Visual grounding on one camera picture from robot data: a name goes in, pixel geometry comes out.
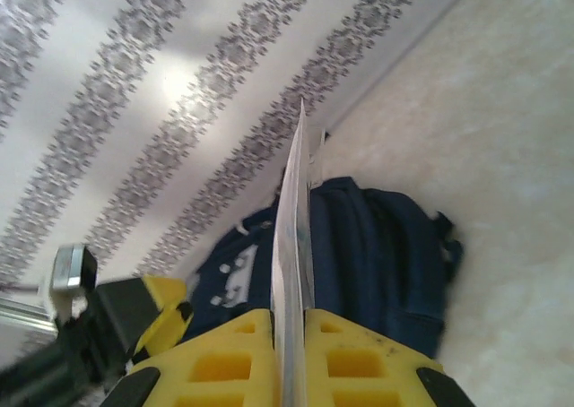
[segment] navy blue backpack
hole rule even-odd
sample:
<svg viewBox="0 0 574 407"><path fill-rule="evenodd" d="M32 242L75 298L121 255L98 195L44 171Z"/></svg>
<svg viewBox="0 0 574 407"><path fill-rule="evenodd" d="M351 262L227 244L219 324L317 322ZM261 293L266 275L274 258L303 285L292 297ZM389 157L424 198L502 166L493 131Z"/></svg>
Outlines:
<svg viewBox="0 0 574 407"><path fill-rule="evenodd" d="M463 255L454 225L408 196L332 178L310 193L317 308L434 357L446 289ZM184 340L250 309L270 307L276 203L248 216L198 270Z"/></svg>

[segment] wallpaper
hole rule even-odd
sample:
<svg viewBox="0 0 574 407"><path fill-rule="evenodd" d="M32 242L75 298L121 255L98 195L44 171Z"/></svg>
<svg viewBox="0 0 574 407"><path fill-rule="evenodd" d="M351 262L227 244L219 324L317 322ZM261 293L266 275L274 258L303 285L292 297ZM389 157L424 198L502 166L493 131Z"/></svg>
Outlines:
<svg viewBox="0 0 574 407"><path fill-rule="evenodd" d="M455 1L0 0L0 281L79 241L172 272L274 191L301 98L333 128Z"/></svg>

